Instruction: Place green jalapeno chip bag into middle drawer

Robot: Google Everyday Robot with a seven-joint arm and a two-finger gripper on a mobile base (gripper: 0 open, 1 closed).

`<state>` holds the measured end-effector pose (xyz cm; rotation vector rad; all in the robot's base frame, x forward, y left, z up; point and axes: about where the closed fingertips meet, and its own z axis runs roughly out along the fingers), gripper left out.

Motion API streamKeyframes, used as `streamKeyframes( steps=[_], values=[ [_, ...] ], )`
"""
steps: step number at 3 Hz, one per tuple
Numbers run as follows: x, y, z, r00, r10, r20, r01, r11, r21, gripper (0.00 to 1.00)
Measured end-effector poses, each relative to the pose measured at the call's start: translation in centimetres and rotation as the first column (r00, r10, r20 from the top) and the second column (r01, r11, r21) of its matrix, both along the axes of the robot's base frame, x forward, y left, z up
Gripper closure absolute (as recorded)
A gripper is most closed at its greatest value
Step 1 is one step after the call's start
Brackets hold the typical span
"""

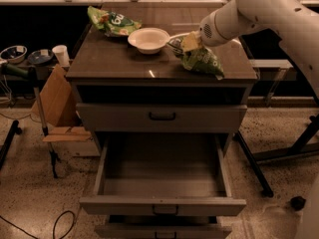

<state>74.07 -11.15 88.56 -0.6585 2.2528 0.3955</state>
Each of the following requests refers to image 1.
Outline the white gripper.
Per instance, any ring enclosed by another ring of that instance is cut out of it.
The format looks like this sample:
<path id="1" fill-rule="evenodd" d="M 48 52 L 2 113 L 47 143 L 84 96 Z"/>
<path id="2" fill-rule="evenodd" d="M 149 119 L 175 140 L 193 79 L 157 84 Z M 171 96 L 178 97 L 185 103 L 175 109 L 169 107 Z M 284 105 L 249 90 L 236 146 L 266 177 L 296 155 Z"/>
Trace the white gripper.
<path id="1" fill-rule="evenodd" d="M 199 24 L 199 32 L 192 31 L 182 39 L 181 48 L 184 52 L 200 49 L 202 47 L 202 42 L 204 45 L 211 47 L 220 44 L 214 18 L 214 13 L 204 17 Z"/>

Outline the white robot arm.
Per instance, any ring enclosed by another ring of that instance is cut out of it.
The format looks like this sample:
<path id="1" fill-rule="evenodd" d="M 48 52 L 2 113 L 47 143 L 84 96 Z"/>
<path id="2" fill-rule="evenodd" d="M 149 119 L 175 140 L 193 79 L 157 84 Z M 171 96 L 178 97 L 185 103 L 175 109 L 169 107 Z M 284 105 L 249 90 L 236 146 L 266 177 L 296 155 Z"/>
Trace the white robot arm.
<path id="1" fill-rule="evenodd" d="M 182 42 L 188 52 L 223 45 L 242 35 L 270 29 L 319 97 L 319 14 L 300 0 L 230 0 L 204 17 Z"/>

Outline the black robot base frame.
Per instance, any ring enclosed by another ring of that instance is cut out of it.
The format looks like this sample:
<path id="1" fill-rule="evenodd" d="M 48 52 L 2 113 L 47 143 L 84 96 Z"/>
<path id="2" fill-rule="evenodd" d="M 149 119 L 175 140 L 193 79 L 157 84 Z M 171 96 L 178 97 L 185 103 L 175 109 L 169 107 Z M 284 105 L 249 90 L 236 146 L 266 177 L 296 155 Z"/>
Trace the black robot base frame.
<path id="1" fill-rule="evenodd" d="M 318 154 L 318 137 L 318 118 L 303 111 L 248 113 L 235 135 L 240 152 L 246 156 L 248 189 L 259 200 L 273 200 L 294 190 L 287 206 L 302 210 L 307 198 L 298 187 L 304 186 L 306 179 L 299 170 L 305 158 Z"/>

